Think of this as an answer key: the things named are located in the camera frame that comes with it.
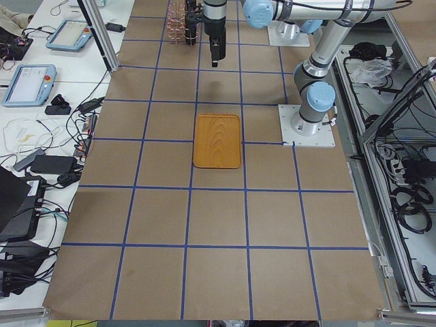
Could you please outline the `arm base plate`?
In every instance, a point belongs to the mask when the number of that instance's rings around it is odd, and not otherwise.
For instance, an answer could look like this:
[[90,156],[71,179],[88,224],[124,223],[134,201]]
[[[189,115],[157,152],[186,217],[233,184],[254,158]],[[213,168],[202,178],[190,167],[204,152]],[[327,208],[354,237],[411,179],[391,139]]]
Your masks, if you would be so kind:
[[270,46],[310,47],[309,37],[298,25],[283,21],[272,21],[268,25]]
[[278,105],[283,146],[334,148],[330,119],[325,113],[317,123],[300,117],[300,105]]

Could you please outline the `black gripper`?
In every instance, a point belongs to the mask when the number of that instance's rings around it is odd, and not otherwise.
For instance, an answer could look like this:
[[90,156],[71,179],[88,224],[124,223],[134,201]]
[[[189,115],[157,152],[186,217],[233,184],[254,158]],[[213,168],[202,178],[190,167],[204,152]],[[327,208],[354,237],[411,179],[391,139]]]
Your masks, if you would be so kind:
[[225,19],[213,20],[205,18],[203,24],[205,33],[209,36],[211,65],[212,67],[218,67],[219,61],[225,58],[226,52]]

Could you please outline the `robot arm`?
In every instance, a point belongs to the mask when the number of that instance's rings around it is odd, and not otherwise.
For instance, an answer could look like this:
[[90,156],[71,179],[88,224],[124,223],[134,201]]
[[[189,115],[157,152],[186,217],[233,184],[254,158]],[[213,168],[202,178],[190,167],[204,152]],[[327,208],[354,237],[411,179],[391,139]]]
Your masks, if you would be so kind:
[[247,23],[255,29],[272,21],[304,26],[311,20],[325,20],[326,27],[310,57],[297,66],[294,83],[301,106],[291,120],[292,129],[303,136],[318,132],[325,114],[333,107],[336,93],[323,79],[351,28],[371,22],[393,10],[394,1],[242,1]]

